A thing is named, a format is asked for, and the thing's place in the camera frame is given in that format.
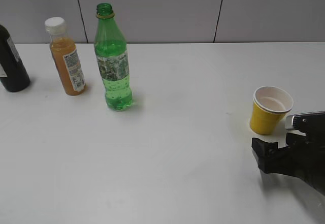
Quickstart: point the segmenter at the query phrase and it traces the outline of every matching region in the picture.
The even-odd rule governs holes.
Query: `black bottle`
[[[0,81],[7,91],[25,89],[30,80],[12,39],[0,25]]]

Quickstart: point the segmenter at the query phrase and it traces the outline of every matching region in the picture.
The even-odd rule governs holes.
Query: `gray wall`
[[[61,16],[91,43],[100,2],[130,43],[325,41],[325,0],[0,0],[0,23],[16,43],[47,43],[44,21]]]
[[[54,16],[66,20],[77,42],[86,42],[77,0],[0,0],[0,24],[15,43],[49,42],[44,21]]]
[[[223,0],[216,42],[325,41],[325,0]]]

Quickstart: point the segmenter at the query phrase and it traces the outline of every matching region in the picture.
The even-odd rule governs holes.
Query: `yellow cup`
[[[258,88],[253,95],[250,128],[257,134],[270,135],[293,106],[294,100],[283,89],[272,86]]]

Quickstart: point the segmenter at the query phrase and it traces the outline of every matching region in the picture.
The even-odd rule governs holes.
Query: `cup rim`
[[[291,100],[291,106],[290,106],[290,108],[289,108],[289,109],[286,109],[286,110],[282,110],[282,111],[275,111],[275,110],[271,110],[271,109],[269,109],[269,108],[263,106],[261,103],[258,102],[258,100],[257,100],[257,98],[256,98],[256,92],[257,92],[259,89],[262,89],[262,88],[275,88],[275,89],[278,89],[278,90],[284,92],[284,93],[289,97],[289,99]],[[279,87],[276,87],[276,86],[261,86],[261,87],[257,88],[257,89],[255,90],[254,94],[253,94],[253,101],[254,101],[254,103],[256,103],[256,104],[257,104],[261,109],[263,109],[264,111],[267,111],[267,112],[270,112],[270,113],[273,113],[273,114],[283,114],[283,113],[287,113],[287,112],[291,111],[292,108],[293,108],[293,106],[294,106],[294,100],[293,100],[293,98],[291,97],[291,95],[290,95],[287,91],[285,91],[284,89],[279,88]]]

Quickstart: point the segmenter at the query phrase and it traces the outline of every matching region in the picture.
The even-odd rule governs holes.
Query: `bottle label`
[[[7,43],[9,45],[9,48],[11,49],[12,54],[14,55],[15,59],[17,62],[19,62],[20,57],[19,57],[19,53],[16,49],[16,46],[14,44],[14,42],[12,41],[11,37],[9,36],[9,38],[7,39]]]
[[[110,81],[120,80],[129,74],[127,51],[118,56],[97,57],[101,77]]]
[[[0,78],[7,78],[7,74],[0,64]]]
[[[81,91],[85,87],[85,79],[81,70],[81,65],[77,50],[63,56],[67,71],[74,91]]]

